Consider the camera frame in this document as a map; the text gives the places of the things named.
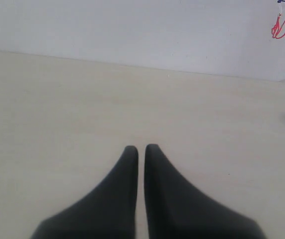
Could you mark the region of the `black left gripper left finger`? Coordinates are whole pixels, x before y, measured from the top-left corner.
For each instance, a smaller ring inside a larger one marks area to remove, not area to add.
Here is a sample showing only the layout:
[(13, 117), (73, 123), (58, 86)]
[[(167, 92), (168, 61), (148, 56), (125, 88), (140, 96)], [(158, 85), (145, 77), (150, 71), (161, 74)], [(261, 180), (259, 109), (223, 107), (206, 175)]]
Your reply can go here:
[(139, 155), (126, 146), (109, 174), (89, 194), (42, 221), (33, 239), (134, 239)]

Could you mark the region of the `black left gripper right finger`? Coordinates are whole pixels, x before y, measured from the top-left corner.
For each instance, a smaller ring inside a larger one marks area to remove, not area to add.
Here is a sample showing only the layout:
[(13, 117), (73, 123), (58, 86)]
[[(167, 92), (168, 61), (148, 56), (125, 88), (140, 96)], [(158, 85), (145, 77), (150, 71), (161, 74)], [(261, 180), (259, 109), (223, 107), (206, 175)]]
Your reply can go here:
[(260, 226), (193, 186), (157, 144), (144, 160), (144, 199), (151, 239), (264, 239)]

